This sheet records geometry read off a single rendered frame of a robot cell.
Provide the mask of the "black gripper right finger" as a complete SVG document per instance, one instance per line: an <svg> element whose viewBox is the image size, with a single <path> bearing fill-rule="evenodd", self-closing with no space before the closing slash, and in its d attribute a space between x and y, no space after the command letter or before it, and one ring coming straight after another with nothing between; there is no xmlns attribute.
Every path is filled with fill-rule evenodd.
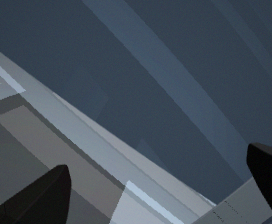
<svg viewBox="0 0 272 224"><path fill-rule="evenodd" d="M249 144L246 165L260 188L262 196L272 208L272 147L266 144Z"/></svg>

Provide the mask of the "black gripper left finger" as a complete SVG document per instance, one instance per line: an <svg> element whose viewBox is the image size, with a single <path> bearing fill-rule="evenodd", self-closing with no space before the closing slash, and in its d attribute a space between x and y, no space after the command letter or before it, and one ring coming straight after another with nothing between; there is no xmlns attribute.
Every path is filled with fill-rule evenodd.
<svg viewBox="0 0 272 224"><path fill-rule="evenodd" d="M71 200L68 165L58 165L0 204L0 224L65 224Z"/></svg>

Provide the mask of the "grey panel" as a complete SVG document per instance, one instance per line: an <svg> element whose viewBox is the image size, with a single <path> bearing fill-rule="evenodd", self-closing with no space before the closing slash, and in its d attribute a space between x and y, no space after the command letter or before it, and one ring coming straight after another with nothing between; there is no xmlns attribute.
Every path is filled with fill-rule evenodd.
<svg viewBox="0 0 272 224"><path fill-rule="evenodd" d="M192 224L272 224L272 208L254 177Z"/></svg>

